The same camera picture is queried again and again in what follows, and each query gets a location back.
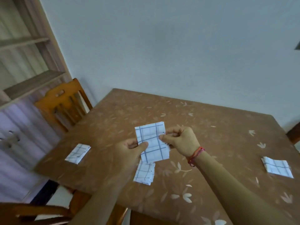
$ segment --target checkered paper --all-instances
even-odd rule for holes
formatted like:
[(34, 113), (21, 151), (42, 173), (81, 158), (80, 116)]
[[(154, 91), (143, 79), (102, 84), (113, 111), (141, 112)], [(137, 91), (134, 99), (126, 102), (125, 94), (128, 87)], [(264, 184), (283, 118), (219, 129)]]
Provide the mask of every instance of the checkered paper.
[(158, 137), (166, 133), (163, 121), (135, 127), (138, 144), (148, 142), (148, 148), (141, 153), (143, 163), (152, 163), (169, 159), (170, 146), (162, 142)]
[(262, 162), (267, 172), (294, 178), (286, 160), (273, 160), (265, 156), (262, 158)]
[(77, 144), (71, 153), (65, 158), (66, 161), (78, 164), (85, 154), (90, 150), (90, 145)]
[(142, 163), (142, 160), (140, 160), (133, 181), (150, 185), (154, 179), (154, 167), (155, 167), (154, 162)]

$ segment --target person's right arm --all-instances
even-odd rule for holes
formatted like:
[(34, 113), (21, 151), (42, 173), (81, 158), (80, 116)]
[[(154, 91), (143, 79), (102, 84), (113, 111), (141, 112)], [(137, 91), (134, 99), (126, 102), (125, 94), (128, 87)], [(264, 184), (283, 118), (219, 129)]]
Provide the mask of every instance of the person's right arm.
[[(166, 134), (159, 138), (187, 158), (200, 147), (190, 127), (172, 127), (166, 130)], [(207, 152), (201, 152), (193, 164), (203, 174), (233, 224), (296, 224), (243, 186)]]

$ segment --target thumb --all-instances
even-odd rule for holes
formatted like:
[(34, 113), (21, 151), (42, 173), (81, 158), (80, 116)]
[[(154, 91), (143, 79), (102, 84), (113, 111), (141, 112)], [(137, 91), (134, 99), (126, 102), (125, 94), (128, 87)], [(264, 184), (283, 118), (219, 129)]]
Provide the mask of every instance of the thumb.
[(174, 143), (175, 143), (175, 138), (176, 137), (173, 137), (173, 136), (169, 136), (169, 135), (160, 135), (159, 136), (159, 139), (164, 142), (164, 143), (167, 143), (167, 144), (171, 144), (174, 146)]
[(139, 146), (137, 146), (134, 150), (140, 155), (143, 151), (145, 151), (148, 147), (149, 143), (148, 142), (143, 142)]

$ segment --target shelf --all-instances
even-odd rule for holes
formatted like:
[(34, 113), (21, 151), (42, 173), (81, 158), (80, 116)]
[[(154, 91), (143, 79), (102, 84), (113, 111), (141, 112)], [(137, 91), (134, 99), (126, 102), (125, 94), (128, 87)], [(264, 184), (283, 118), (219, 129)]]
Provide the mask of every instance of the shelf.
[(7, 107), (12, 103), (15, 103), (19, 99), (24, 98), (25, 96), (33, 93), (34, 91), (39, 90), (42, 87), (50, 84), (51, 82), (63, 77), (64, 74), (65, 72), (48, 70), (3, 90), (6, 93), (6, 95), (8, 95), (8, 97), (11, 99), (11, 101), (4, 103), (2, 102), (2, 104), (0, 104), (0, 109), (3, 109), (4, 107)]
[(20, 38), (20, 39), (11, 39), (11, 40), (0, 40), (0, 51), (9, 50), (12, 48), (26, 46), (30, 44), (40, 43), (48, 41), (49, 38)]

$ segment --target brown table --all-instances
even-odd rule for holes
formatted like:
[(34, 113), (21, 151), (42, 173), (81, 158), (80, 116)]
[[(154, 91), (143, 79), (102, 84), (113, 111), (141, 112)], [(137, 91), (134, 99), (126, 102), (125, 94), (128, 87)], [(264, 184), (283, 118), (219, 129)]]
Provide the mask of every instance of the brown table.
[[(164, 121), (165, 126), (193, 128), (200, 144), (243, 185), (300, 222), (300, 158), (271, 115), (113, 89), (36, 167), (62, 185), (94, 193), (114, 168), (113, 144), (135, 137), (134, 127)], [(64, 159), (78, 144), (92, 148), (75, 165)], [(287, 160), (294, 179), (268, 174), (262, 156)], [(182, 197), (191, 193), (191, 203)], [(172, 199), (172, 194), (179, 195)], [(179, 224), (232, 224), (222, 205), (196, 168), (176, 150), (156, 162), (150, 186), (129, 182), (118, 204)]]

